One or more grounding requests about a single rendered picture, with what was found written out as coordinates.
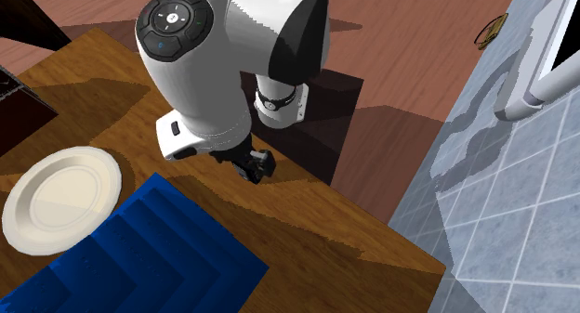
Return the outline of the dark wooden furniture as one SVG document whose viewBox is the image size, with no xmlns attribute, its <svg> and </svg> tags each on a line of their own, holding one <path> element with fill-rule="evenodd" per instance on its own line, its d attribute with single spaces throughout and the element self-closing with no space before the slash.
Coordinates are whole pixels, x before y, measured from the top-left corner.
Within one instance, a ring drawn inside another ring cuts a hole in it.
<svg viewBox="0 0 580 313">
<path fill-rule="evenodd" d="M 0 37 L 53 51 L 71 42 L 33 0 L 0 0 Z"/>
</svg>

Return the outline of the dark robot stand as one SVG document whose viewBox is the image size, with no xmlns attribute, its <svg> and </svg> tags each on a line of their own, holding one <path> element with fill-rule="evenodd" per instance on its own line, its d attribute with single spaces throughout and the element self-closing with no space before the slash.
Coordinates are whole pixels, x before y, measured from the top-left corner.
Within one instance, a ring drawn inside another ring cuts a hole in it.
<svg viewBox="0 0 580 313">
<path fill-rule="evenodd" d="M 308 81 L 305 118 L 285 129 L 265 126 L 254 107 L 256 77 L 241 74 L 242 90 L 252 114 L 252 132 L 326 184 L 336 165 L 363 87 L 363 79 L 324 69 Z"/>
</svg>

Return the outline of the blue stepped box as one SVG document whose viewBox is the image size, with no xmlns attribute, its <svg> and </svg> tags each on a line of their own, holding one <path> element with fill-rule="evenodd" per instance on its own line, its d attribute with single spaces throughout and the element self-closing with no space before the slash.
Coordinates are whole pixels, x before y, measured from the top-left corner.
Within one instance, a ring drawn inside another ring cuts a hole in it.
<svg viewBox="0 0 580 313">
<path fill-rule="evenodd" d="M 268 266 L 153 174 L 0 313 L 239 313 Z"/>
</svg>

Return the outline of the white framed wall fixture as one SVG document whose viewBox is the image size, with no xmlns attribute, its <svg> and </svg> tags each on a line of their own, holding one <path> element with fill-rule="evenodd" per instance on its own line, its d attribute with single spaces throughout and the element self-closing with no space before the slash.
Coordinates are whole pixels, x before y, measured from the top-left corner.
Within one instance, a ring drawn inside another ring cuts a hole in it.
<svg viewBox="0 0 580 313">
<path fill-rule="evenodd" d="M 494 103 L 501 121 L 528 118 L 580 85 L 580 0 L 545 0 Z"/>
</svg>

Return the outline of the white round plate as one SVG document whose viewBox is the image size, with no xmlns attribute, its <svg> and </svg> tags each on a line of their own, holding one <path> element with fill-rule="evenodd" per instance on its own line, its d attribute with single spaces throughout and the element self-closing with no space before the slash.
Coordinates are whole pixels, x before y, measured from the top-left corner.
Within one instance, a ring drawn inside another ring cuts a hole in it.
<svg viewBox="0 0 580 313">
<path fill-rule="evenodd" d="M 119 164 L 105 150 L 59 150 L 35 163 L 9 192 L 2 231 L 20 253 L 65 252 L 108 218 L 121 189 Z"/>
</svg>

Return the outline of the dark brown box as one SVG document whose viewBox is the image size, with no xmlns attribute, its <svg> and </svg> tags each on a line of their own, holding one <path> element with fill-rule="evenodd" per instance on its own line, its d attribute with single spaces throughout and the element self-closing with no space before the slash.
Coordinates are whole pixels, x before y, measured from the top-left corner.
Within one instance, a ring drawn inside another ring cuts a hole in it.
<svg viewBox="0 0 580 313">
<path fill-rule="evenodd" d="M 0 65 L 0 156 L 59 114 Z"/>
</svg>

